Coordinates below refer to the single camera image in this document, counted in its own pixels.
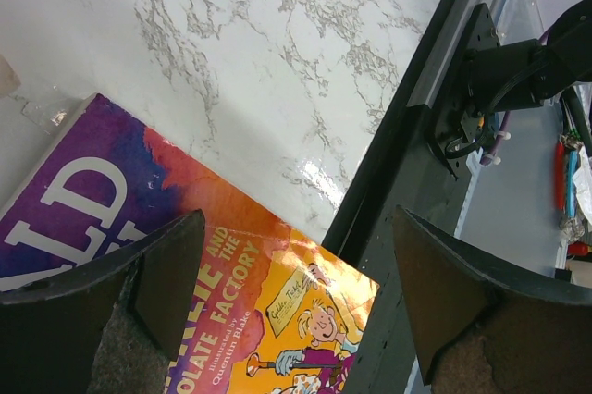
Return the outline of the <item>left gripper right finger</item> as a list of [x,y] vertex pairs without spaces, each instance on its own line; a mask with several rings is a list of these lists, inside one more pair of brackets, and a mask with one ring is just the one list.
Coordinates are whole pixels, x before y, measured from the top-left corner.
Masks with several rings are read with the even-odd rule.
[[402,207],[394,253],[434,393],[588,393],[591,290],[458,240]]

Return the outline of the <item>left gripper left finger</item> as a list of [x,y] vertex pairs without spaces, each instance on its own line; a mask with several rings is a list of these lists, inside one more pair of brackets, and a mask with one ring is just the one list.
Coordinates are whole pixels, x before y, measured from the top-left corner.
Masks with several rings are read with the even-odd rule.
[[4,393],[161,393],[191,309],[202,211],[1,296]]

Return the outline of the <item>Roald Dahl Charlie book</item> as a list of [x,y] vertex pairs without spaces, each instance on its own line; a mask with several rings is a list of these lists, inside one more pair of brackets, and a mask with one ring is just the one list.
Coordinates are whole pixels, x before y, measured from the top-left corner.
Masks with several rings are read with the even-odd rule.
[[205,219],[161,393],[340,393],[378,285],[139,119],[85,100],[1,210],[1,296]]

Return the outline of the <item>dark orange Edward Bulane book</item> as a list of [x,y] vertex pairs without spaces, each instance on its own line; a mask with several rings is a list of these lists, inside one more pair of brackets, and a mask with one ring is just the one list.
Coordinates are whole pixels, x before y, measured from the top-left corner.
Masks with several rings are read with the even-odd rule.
[[9,96],[19,88],[20,84],[16,71],[10,66],[6,58],[0,55],[0,97]]

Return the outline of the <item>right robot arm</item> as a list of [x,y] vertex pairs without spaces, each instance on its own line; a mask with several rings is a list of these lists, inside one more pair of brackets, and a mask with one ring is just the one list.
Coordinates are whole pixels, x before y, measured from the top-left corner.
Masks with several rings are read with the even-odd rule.
[[591,0],[566,10],[547,40],[524,40],[476,52],[468,61],[471,107],[483,115],[542,106],[591,81]]

